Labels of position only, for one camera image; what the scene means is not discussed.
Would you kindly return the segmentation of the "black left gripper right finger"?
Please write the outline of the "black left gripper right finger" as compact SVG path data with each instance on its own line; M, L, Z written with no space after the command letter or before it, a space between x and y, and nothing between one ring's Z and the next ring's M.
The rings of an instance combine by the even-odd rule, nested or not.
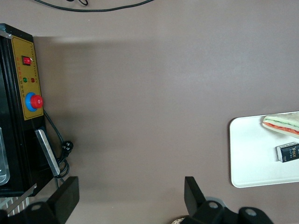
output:
M205 197L194 177L186 176L184 201L188 211L185 224L236 224L237 214L215 197Z

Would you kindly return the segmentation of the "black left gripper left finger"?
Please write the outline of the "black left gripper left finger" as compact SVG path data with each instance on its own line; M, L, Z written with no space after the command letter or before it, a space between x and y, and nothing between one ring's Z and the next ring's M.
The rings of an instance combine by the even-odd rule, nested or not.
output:
M79 179L69 177L45 202L25 209L26 224L65 224L79 202Z

